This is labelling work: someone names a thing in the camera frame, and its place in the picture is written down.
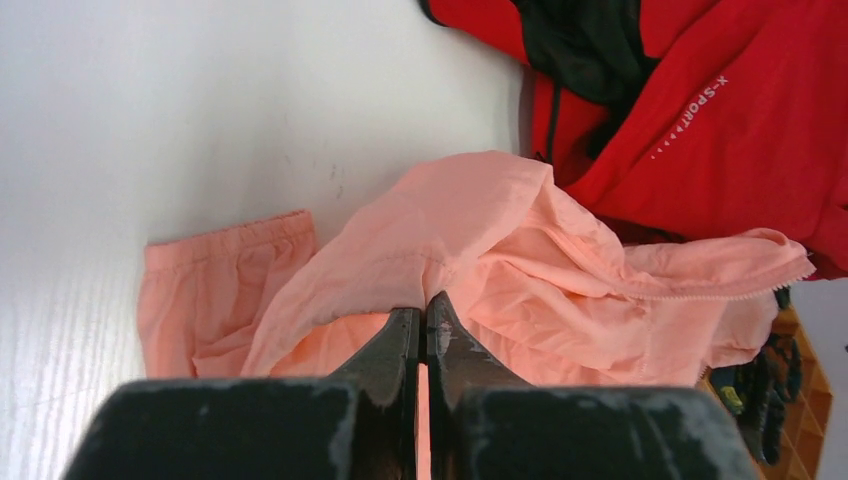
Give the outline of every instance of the red garment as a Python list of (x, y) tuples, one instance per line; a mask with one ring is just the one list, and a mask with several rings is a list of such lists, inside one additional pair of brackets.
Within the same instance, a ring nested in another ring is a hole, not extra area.
[[(557, 185), (598, 216), (687, 239), (772, 228), (813, 252), (819, 277), (848, 276), (848, 10), (833, 0), (671, 3), (642, 0), (645, 53), (662, 61), (597, 160), (586, 144), (606, 109), (564, 89), (555, 99), (542, 75), (534, 151), (552, 152)], [(511, 1), (422, 4), (528, 63)]]

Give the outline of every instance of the black fabric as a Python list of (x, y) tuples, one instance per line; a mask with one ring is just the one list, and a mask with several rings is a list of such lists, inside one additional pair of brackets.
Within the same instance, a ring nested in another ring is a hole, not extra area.
[(589, 141), (587, 153), (597, 158), (633, 109), (658, 63), (644, 54), (640, 0), (513, 3), (521, 13), (530, 66), (550, 76), (557, 86), (609, 107), (610, 120)]

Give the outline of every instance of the black trim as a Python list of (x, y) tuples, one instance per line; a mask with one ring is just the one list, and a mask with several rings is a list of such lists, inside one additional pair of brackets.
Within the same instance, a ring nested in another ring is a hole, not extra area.
[(562, 95), (562, 87), (554, 85), (554, 102), (551, 106), (551, 118), (548, 120), (548, 141), (547, 141), (547, 163), (553, 165), (554, 162), (554, 139), (556, 138), (557, 123), (559, 121), (559, 102)]
[(418, 5), (421, 6), (421, 10), (424, 12), (424, 15), (430, 19), (431, 22), (435, 23), (440, 27), (447, 27), (444, 23), (438, 21), (436, 16), (433, 15), (433, 10), (430, 9), (430, 1), (429, 0), (418, 0)]

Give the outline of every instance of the white tabletop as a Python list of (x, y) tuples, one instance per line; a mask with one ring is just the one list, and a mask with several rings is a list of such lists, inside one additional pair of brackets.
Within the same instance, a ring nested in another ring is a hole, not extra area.
[(519, 65), (415, 0), (4, 0), (0, 478), (57, 477), (142, 375), (146, 243), (297, 208), (325, 242), (416, 162), (522, 150), (526, 100)]

